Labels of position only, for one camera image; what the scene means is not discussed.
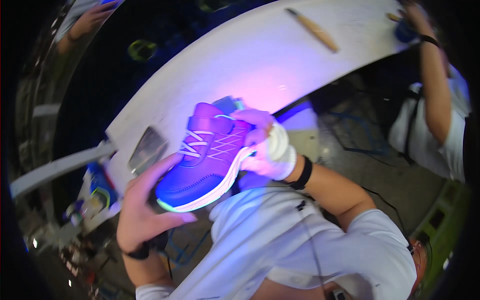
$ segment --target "shoe tongue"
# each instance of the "shoe tongue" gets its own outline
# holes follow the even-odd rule
[[[214,117],[216,115],[223,115],[223,114],[224,112],[221,109],[204,102],[198,103],[197,106],[195,107],[195,112],[193,113],[194,116],[203,116],[203,117]],[[188,144],[191,142],[198,142],[198,140],[193,136],[188,135],[185,138],[184,142]],[[206,147],[206,146],[192,146],[192,148],[195,149],[195,151],[197,152],[200,152],[201,147]],[[185,155],[183,160],[191,161],[193,159],[196,159],[196,157]]]
[[[205,117],[214,117],[216,115],[225,114],[221,109],[217,108],[214,105],[201,102],[195,106],[194,116],[205,116]]]

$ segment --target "velcro strap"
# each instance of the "velcro strap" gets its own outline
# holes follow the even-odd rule
[[[228,134],[232,131],[233,121],[227,118],[193,116],[188,119],[188,130],[201,130]]]

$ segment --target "fingernail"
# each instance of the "fingernail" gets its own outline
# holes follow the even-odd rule
[[[181,216],[181,218],[185,223],[192,223],[197,221],[197,218],[193,214],[184,214]]]

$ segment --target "shoe sole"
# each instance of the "shoe sole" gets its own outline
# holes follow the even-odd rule
[[[237,155],[233,159],[233,162],[230,168],[228,169],[228,172],[225,178],[223,178],[220,184],[217,185],[214,189],[212,189],[210,192],[208,192],[204,196],[198,198],[197,200],[194,200],[184,205],[173,207],[161,201],[160,199],[157,199],[156,201],[158,205],[160,205],[163,209],[171,212],[185,213],[185,212],[190,212],[192,210],[202,208],[204,206],[209,205],[212,202],[215,202],[231,188],[233,182],[235,182],[235,179],[237,178],[238,172],[240,171],[240,163],[246,157],[252,155],[252,153],[253,151],[248,147],[243,147],[242,149],[240,149],[240,151],[237,153]]]

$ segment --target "purple sneaker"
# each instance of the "purple sneaker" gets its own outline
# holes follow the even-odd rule
[[[251,125],[234,120],[208,103],[199,103],[178,153],[183,160],[158,183],[158,204],[173,212],[188,212],[212,203],[228,191],[240,162],[252,151],[243,147]]]

